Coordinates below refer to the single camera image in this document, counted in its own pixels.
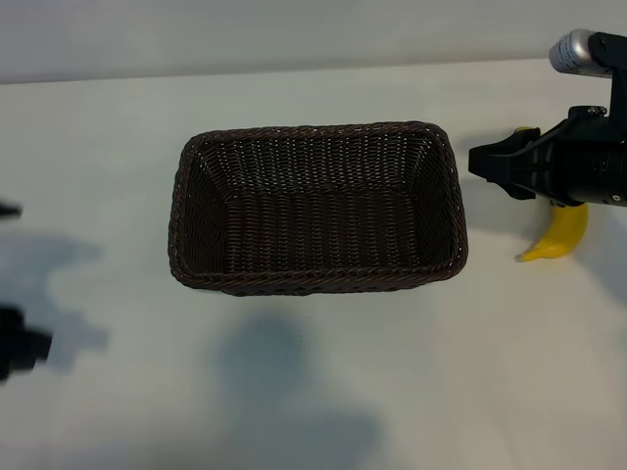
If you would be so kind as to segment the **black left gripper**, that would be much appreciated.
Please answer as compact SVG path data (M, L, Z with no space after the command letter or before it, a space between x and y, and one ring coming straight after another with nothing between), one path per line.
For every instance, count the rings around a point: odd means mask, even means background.
M1 381L6 382L17 371L24 370L24 316L11 305L1 306ZM27 363L34 365L48 359L52 335L43 330L27 330Z

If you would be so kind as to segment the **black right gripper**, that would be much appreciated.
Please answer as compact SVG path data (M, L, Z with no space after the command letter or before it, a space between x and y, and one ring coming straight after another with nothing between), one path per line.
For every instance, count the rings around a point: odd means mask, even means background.
M604 140L606 108L577 106L547 132L537 127L516 129L499 142L471 148L470 173L496 183L515 200L540 196L566 207L584 203L606 205L608 142ZM530 144L539 146L540 170L531 177L532 189L522 188L534 166Z

